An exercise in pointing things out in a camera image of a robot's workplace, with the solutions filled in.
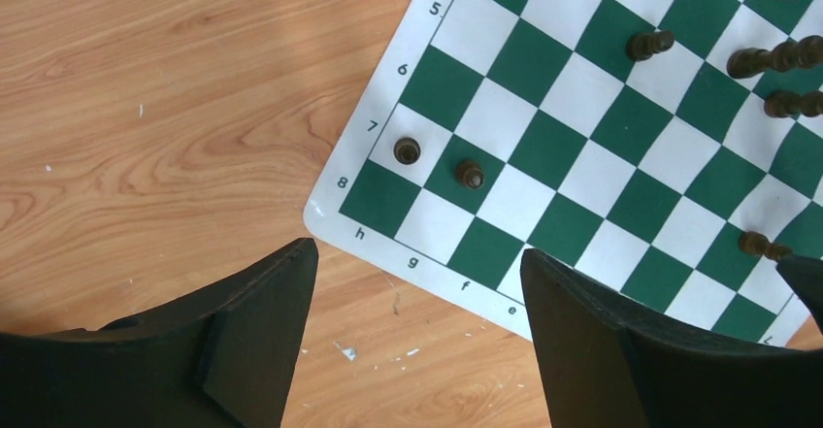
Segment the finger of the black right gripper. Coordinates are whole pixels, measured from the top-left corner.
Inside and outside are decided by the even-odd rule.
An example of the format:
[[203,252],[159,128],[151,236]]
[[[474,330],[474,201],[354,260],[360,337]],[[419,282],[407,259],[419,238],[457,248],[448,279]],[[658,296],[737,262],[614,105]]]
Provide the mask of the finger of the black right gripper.
[[776,268],[822,331],[822,260],[791,254],[778,260]]

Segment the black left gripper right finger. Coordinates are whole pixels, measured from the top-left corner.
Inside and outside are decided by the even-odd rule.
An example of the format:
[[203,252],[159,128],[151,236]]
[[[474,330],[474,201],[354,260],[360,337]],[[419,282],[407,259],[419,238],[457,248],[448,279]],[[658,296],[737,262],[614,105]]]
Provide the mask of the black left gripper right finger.
[[555,427],[818,427],[822,353],[646,307],[531,248],[520,276]]

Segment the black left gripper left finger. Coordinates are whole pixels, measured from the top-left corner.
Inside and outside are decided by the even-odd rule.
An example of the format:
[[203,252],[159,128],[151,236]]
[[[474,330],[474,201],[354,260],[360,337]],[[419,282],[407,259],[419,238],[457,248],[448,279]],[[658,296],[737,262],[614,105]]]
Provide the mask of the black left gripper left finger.
[[300,238],[97,330],[1,336],[5,427],[278,427],[313,298]]

